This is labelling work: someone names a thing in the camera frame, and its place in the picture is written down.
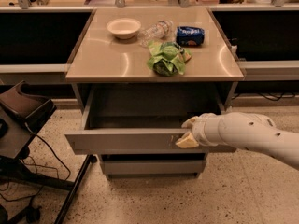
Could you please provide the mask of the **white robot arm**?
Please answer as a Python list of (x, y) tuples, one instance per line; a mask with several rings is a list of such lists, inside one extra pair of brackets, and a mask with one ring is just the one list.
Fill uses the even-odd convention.
[(180, 148), (224, 145), (258, 152), (299, 169), (299, 133), (276, 127), (273, 120), (255, 113), (205, 113), (186, 120), (187, 129), (176, 145)]

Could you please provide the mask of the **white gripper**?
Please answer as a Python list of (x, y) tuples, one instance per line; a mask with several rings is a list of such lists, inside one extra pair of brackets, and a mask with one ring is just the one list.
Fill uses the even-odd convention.
[(194, 148), (199, 144), (203, 146), (217, 146), (222, 144), (219, 132), (219, 124), (222, 115), (205, 113), (201, 116), (194, 116), (181, 125), (182, 128), (192, 129), (192, 132), (186, 132), (176, 142), (180, 148)]

